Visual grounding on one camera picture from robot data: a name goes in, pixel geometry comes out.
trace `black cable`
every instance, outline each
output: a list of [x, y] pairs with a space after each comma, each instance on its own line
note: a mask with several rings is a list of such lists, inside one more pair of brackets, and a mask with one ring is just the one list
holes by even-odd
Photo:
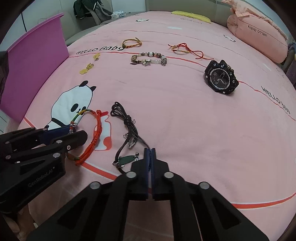
[[27, 32], [27, 28], [26, 28], [26, 25], [25, 25], [25, 21], [24, 21], [24, 16], [23, 15], [22, 15], [22, 23], [24, 24], [24, 28], [25, 28], [25, 30]]
[[[110, 112], [111, 116], [117, 116], [119, 118], [121, 118], [123, 120], [123, 123], [126, 125], [126, 127], [128, 128], [128, 135], [126, 137], [126, 140], [124, 141], [124, 143], [122, 144], [122, 146], [118, 149], [118, 151], [116, 152], [115, 158], [114, 158], [114, 162], [113, 165], [116, 166], [116, 168], [121, 172], [121, 173], [125, 173], [124, 170], [121, 169], [121, 166], [119, 165], [119, 155], [120, 152], [122, 151], [122, 149], [125, 147], [125, 145], [127, 143], [131, 143], [129, 145], [129, 147], [132, 147], [133, 145], [136, 144], [136, 142], [138, 140], [140, 140], [148, 149], [149, 149], [149, 153], [150, 153], [150, 147], [148, 146], [148, 144], [138, 135], [138, 131], [137, 128], [134, 125], [134, 122], [132, 121], [130, 115], [126, 114], [125, 109], [123, 108], [123, 106], [119, 103], [119, 102], [115, 102], [114, 105], [112, 105], [111, 107], [111, 112]], [[151, 158], [149, 159], [149, 170], [151, 167]]]

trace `black sport watch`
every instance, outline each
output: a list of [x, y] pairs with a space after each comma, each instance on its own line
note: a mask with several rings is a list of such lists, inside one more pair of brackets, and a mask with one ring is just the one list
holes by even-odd
[[205, 69], [205, 77], [208, 85], [222, 94], [230, 94], [239, 85], [234, 76], [234, 70], [224, 61], [220, 63], [212, 60]]

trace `black cord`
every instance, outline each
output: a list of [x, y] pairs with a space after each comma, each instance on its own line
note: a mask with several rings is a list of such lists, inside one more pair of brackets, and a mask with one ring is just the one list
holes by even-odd
[[26, 25], [25, 25], [25, 21], [24, 21], [24, 17], [23, 17], [23, 15], [22, 15], [22, 23], [24, 24], [24, 28], [25, 28], [25, 30], [26, 30], [26, 32], [27, 32], [27, 29], [26, 29]]
[[132, 121], [130, 115], [126, 114], [125, 109], [123, 108], [123, 106], [119, 103], [119, 102], [115, 102], [114, 105], [112, 105], [111, 107], [111, 112], [110, 112], [111, 116], [117, 116], [121, 119], [123, 119], [123, 123], [126, 125], [126, 127], [128, 128], [128, 135], [126, 140], [124, 141], [124, 143], [122, 144], [122, 146], [118, 149], [118, 151], [116, 152], [115, 158], [114, 158], [114, 165], [116, 166], [116, 168], [121, 172], [121, 173], [125, 173], [124, 170], [121, 169], [121, 166], [119, 165], [119, 155], [120, 152], [122, 151], [122, 149], [125, 147], [125, 145], [127, 143], [131, 143], [130, 147], [133, 146], [134, 144], [136, 144], [136, 142], [138, 140], [140, 140], [149, 150], [150, 147], [148, 146], [148, 144], [138, 135], [138, 131], [137, 128], [135, 127], [134, 122]]

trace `beaded bracelet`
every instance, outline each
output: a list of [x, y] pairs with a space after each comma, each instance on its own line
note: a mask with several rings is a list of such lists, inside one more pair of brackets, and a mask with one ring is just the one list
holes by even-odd
[[[137, 42], [137, 44], [134, 44], [134, 45], [125, 45], [124, 43], [126, 41], [135, 41], [135, 42]], [[122, 42], [122, 48], [124, 48], [124, 49], [132, 48], [132, 47], [136, 47], [136, 46], [141, 46], [141, 45], [142, 45], [142, 42], [138, 38], [136, 38], [136, 39], [126, 39], [126, 40], [124, 40]]]
[[[140, 56], [148, 56], [148, 57], [157, 57], [160, 59], [142, 59], [137, 60], [137, 57]], [[131, 64], [143, 64], [144, 66], [148, 66], [150, 64], [161, 64], [162, 66], [165, 66], [167, 64], [167, 58], [162, 55], [161, 53], [154, 53], [154, 52], [146, 52], [146, 53], [139, 53], [136, 55], [133, 55], [131, 57]]]

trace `bed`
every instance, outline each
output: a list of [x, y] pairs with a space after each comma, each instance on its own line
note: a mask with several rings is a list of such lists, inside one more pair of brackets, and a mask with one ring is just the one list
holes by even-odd
[[[135, 37], [142, 46], [121, 47], [124, 39]], [[168, 46], [183, 42], [207, 58], [225, 60], [239, 81], [236, 90], [226, 96], [210, 89], [204, 79], [209, 60], [176, 54]], [[58, 125], [55, 119], [66, 124], [85, 106], [104, 113], [103, 132], [82, 166], [66, 160], [66, 175], [30, 203], [37, 224], [92, 181], [107, 183], [120, 174], [112, 161], [126, 129], [122, 120], [110, 116], [118, 101], [172, 172], [192, 183], [209, 182], [271, 241], [282, 235], [296, 204], [296, 92], [280, 67], [227, 28], [170, 12], [146, 12], [109, 23], [68, 51], [19, 129], [52, 129]], [[167, 56], [167, 65], [130, 65], [133, 54], [149, 51]], [[101, 55], [94, 61], [97, 53]], [[80, 74], [89, 63], [93, 68]], [[78, 127], [89, 138], [72, 154], [79, 155], [91, 142], [95, 123], [92, 115], [80, 119]], [[139, 152], [141, 158], [143, 148], [136, 144], [122, 155]], [[123, 169], [128, 171], [130, 165]], [[173, 240], [169, 202], [130, 203], [125, 238]]]

